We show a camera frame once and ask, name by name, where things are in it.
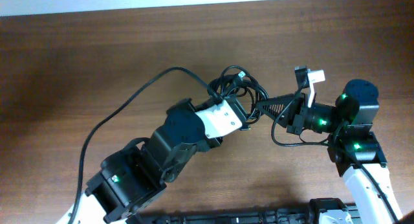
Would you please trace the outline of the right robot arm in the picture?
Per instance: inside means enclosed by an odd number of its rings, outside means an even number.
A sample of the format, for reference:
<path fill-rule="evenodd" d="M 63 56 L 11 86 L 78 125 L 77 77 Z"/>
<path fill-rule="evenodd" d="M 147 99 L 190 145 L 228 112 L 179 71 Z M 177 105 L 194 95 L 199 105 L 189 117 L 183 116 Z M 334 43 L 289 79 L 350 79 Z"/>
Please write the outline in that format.
<path fill-rule="evenodd" d="M 386 156 L 371 128 L 379 110 L 378 89 L 367 80 L 351 80 L 334 106 L 315 101 L 310 78 L 291 95 L 261 100 L 257 110 L 287 133 L 327 133 L 326 146 L 339 176 L 352 193 L 363 223 L 399 223 L 402 213 L 391 186 Z"/>

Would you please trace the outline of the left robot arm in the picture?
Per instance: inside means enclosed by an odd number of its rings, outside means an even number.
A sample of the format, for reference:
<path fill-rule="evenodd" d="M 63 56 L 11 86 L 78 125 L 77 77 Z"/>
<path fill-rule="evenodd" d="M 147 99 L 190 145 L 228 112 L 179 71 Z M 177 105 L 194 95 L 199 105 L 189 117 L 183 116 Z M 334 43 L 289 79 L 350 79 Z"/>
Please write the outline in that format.
<path fill-rule="evenodd" d="M 225 135 L 240 127 L 227 100 L 201 106 L 180 101 L 150 138 L 135 138 L 102 161 L 59 223 L 129 221 L 164 193 L 194 154 L 220 146 Z"/>

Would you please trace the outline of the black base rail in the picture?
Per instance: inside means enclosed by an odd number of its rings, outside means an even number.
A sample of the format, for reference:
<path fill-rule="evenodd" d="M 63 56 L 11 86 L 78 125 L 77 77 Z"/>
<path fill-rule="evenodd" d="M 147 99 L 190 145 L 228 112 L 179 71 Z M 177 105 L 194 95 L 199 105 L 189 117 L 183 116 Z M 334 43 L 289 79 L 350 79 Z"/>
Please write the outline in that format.
<path fill-rule="evenodd" d="M 149 212 L 135 214 L 126 223 L 361 223 L 355 204 L 338 198 L 316 198 L 286 207 L 252 207 L 193 212 Z"/>

